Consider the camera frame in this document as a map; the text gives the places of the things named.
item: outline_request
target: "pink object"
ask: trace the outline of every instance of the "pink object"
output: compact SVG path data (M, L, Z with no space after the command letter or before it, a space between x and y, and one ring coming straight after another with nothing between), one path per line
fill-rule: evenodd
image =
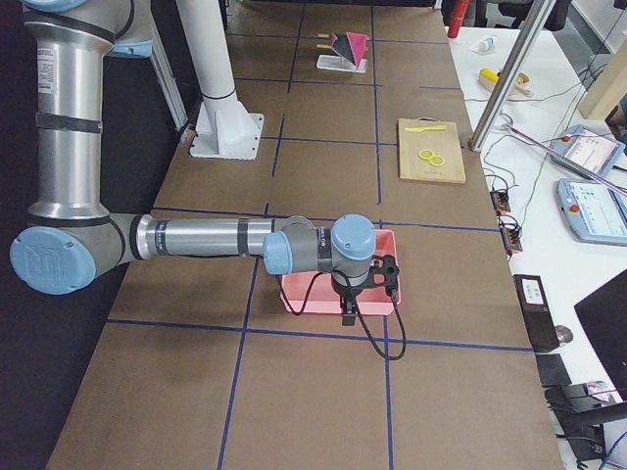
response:
M380 257L392 255L396 257L396 241L392 230L375 230L376 249L374 253ZM287 300L297 311L303 306L307 288L312 282L315 272L298 272L283 276L283 290ZM364 315L389 315L394 311L391 299L385 294L384 287L366 289L357 297L360 310ZM399 279L399 301L401 303L401 280ZM342 313L340 296L331 287L331 274L323 274L313 283L312 293L305 313Z
M331 33L331 47L340 57L348 60L355 67L359 67L367 50L367 34L360 32Z

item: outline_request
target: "blue joint cap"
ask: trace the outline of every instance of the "blue joint cap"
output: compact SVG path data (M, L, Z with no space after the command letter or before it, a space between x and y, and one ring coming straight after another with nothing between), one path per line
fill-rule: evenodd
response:
M79 7L86 0L23 0L31 10L48 13L63 13Z
M28 286L44 294L69 294L96 277L89 250L67 232L31 227L11 245L11 264Z
M374 255L376 234L367 218L350 213L337 219L333 224L331 243L343 257L363 261Z
M292 248L287 235L272 232L264 238L264 263L268 274L289 274L294 268Z
M153 40L148 39L142 42L120 42L116 43L114 49L108 54L110 57L122 59L146 59L153 54Z

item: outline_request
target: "table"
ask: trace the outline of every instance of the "table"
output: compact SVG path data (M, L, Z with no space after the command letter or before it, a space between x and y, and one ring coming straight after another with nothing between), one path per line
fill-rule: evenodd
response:
M314 67L316 35L372 38L368 72ZM398 118L470 131L440 12L244 2L227 36L253 162L181 145L153 216L365 214L394 230L406 356L359 327L285 312L259 260L132 265L49 468L559 469L480 161L467 182L398 177ZM394 321L370 328L386 351Z
M517 30L462 28L458 38L450 40L473 126L485 107L485 102L474 100L488 97L488 92L477 80L479 70L490 68L497 71L501 68L517 34ZM497 53L479 56L468 50L472 44L488 36L497 37ZM574 104L584 90L582 86L572 87L579 83L579 77L550 32L541 32L522 71L531 78L529 88L535 94L533 99L559 96L537 102L524 102L521 95L512 96L511 99L523 100L519 103L507 101L504 106L504 112L513 117L515 127L541 141L559 135L575 123L585 124L598 133L608 132L603 121L585 120L577 111L570 118L566 112L569 107L574 110ZM519 221L524 219L524 251L512 257L509 263L511 273L540 275L554 324L562 324L572 330L573 342L558 350L572 382L603 380L611 383L579 324L574 306L627 267L627 249L583 244L574 239L559 212L555 182L560 178L576 176L551 163L546 164L540 173L525 217L524 208L532 194L544 153L511 138L496 143L502 137L499 131L489 136L482 149L482 158L487 156L488 163L511 171L518 184L510 190L509 202L512 214ZM626 162L623 155L618 165L625 165ZM512 175L508 172L488 164L484 166L512 184ZM627 176L617 171L613 171L608 179L623 186L627 183Z

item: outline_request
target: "white table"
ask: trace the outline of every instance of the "white table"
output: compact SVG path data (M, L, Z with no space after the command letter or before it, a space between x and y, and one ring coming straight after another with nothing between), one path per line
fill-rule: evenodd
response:
M489 92L478 81L479 71L483 68L500 70L517 34L517 30L463 27L456 39L450 39L459 82L473 127L481 117L486 101L468 100L487 100L489 97ZM472 45L488 36L497 38L496 53L479 55L470 51ZM535 95L532 99L562 93L579 83L577 73L549 31L541 32L521 71L530 77L528 88ZM546 101L507 101L503 111L513 118L514 127L540 141L554 138L566 127L576 123L585 124L598 133L607 133L607 126L603 121L585 120L576 111L572 114L572 109L582 93L583 86L575 86ZM516 94L511 95L510 99L526 98ZM504 134L493 131L488 136L482 148L482 159L485 159L492 144ZM487 157L487 162L506 168L515 175L519 186L510 190L509 203L512 215L519 222L523 221L524 206L532 194L533 183L544 155L540 149L506 137L492 148ZM624 155L617 164L627 165ZM500 169L493 171L504 177L508 184L512 184L510 174ZM545 164L525 217L521 240L523 252L514 255L509 266L512 274L541 276L554 324L565 325L572 330L573 342L558 350L572 382L578 384L603 380L611 384L579 323L574 306L627 268L627 248L586 244L575 240L560 213L555 196L555 182L564 177L578 178L551 162ZM627 185L627 176L615 170L608 179L622 186Z

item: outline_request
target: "red bottle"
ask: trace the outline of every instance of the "red bottle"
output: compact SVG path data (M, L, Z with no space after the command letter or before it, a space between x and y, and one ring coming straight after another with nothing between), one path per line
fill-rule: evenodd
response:
M451 15L451 23L449 24L449 32L447 36L451 38L458 37L459 28L463 23L463 17L466 16L466 10L468 9L468 3L470 0L458 0L455 4L455 9Z

